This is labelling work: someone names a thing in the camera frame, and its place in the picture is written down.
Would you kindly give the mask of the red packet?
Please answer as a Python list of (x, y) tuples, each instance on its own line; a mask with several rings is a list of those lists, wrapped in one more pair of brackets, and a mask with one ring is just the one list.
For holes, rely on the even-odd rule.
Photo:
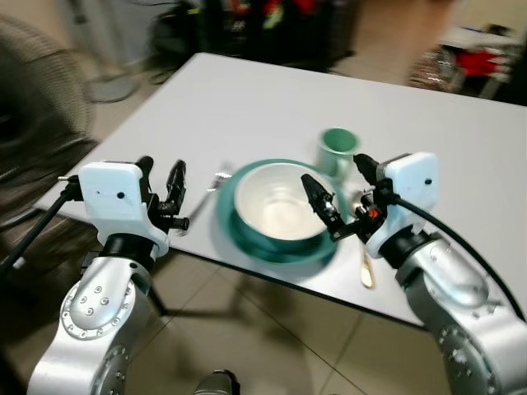
[(458, 50), (455, 62), (464, 77), (506, 79), (511, 74), (511, 57), (504, 50)]

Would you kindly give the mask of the gold metal spoon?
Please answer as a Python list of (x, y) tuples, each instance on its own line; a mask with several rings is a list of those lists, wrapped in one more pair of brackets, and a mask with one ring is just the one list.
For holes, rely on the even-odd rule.
[[(350, 189), (349, 203), (352, 207), (352, 213), (361, 208), (361, 197), (365, 195), (364, 189)], [(372, 271), (372, 259), (366, 251), (365, 242), (361, 242), (361, 266), (359, 267), (359, 281), (367, 290), (373, 290), (375, 286), (375, 277)]]

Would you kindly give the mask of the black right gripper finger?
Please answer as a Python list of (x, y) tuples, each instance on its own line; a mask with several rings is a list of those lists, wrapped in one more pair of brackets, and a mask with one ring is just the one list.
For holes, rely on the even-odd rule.
[(364, 177), (366, 184), (370, 185), (370, 187), (376, 187), (379, 183), (379, 178), (383, 177), (383, 174), (379, 173), (379, 169), (381, 168), (380, 162), (367, 154), (355, 154), (354, 165), (357, 167), (358, 173)]
[(312, 174), (301, 175), (302, 187), (305, 189), (306, 199), (319, 220), (326, 225), (326, 230), (332, 241), (343, 239), (342, 228), (346, 225), (335, 206), (334, 195), (320, 183)]

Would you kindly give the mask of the silver metal fork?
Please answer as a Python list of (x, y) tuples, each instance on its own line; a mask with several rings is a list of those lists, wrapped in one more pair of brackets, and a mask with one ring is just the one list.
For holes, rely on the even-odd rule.
[(234, 172), (234, 168), (230, 162), (227, 162), (227, 161), (222, 162), (221, 169), (218, 170), (218, 172), (214, 174), (211, 187), (207, 189), (206, 194), (204, 194), (203, 199), (201, 199), (201, 201), (197, 203), (197, 206), (194, 208), (192, 213), (188, 215), (189, 223), (191, 223), (191, 225), (193, 222), (196, 221), (198, 215), (201, 213), (203, 208), (206, 206), (208, 199), (210, 199), (211, 196), (213, 196), (215, 192), (217, 192), (218, 189), (222, 187), (222, 185), (232, 176), (233, 172)]

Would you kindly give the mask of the teal ceramic plate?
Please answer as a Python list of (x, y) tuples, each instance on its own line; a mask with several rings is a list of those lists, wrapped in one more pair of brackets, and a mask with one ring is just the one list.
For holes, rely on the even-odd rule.
[[(289, 159), (268, 159), (267, 161)], [(257, 160), (248, 166), (259, 165), (263, 160)], [(240, 168), (218, 189), (215, 213), (222, 233), (235, 245), (235, 248), (253, 259), (276, 266), (305, 266), (306, 264), (328, 261), (338, 251), (338, 245), (330, 239), (327, 230), (312, 239), (301, 242), (282, 242), (270, 239), (251, 230), (241, 220), (234, 207), (233, 182), (237, 180)], [(345, 197), (343, 192), (335, 187), (333, 195)]]

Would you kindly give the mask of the black shelf with items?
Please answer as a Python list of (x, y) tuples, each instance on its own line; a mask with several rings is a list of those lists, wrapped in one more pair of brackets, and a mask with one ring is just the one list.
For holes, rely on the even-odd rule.
[(148, 31), (150, 58), (174, 71), (196, 53), (327, 72), (354, 54), (361, 0), (170, 0)]

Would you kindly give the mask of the white round fan base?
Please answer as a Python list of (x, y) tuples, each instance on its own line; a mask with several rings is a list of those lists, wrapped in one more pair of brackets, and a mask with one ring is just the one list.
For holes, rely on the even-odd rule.
[(124, 101), (138, 90), (139, 84), (128, 74), (95, 77), (86, 82), (86, 95), (93, 103)]

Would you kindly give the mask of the woven brown basket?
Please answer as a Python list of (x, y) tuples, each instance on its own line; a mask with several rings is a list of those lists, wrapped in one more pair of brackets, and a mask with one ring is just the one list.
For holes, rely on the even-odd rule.
[(408, 76), (408, 86), (444, 93), (456, 93), (462, 82), (455, 53), (445, 46), (423, 53), (411, 66)]

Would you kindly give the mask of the dark robot foot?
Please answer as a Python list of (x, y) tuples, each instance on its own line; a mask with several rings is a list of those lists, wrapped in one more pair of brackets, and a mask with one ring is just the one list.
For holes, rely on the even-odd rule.
[(199, 381), (193, 395), (240, 395), (240, 383), (231, 371), (218, 369)]

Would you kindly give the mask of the white flat box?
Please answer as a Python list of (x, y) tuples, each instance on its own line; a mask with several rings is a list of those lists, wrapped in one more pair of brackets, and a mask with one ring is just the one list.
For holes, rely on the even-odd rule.
[(485, 33), (467, 27), (449, 27), (441, 34), (438, 45), (453, 49), (486, 49), (516, 58), (526, 46), (525, 39)]

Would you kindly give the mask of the dark table leg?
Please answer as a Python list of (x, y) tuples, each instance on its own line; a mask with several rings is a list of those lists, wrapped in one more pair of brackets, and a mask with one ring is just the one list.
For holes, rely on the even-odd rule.
[(163, 304), (163, 301), (161, 300), (161, 297), (158, 296), (156, 287), (153, 285), (153, 282), (148, 283), (146, 294), (159, 316), (161, 316), (162, 318), (170, 316), (169, 309), (166, 308), (165, 304)]

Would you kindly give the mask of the green ceramic mug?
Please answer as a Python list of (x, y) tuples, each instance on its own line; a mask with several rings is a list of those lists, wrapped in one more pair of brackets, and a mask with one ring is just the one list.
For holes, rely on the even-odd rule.
[(359, 147), (358, 136), (345, 128), (328, 128), (319, 135), (319, 148), (315, 157), (315, 168), (336, 182), (347, 178), (353, 156)]

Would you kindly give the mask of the white ceramic bowl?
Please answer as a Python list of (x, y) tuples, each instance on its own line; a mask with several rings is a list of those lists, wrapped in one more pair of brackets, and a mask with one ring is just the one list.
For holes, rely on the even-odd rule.
[(305, 163), (264, 160), (238, 173), (233, 182), (235, 211), (251, 230), (270, 239), (301, 242), (319, 236), (326, 225), (309, 203), (304, 174), (319, 181), (324, 191), (336, 192), (329, 178)]

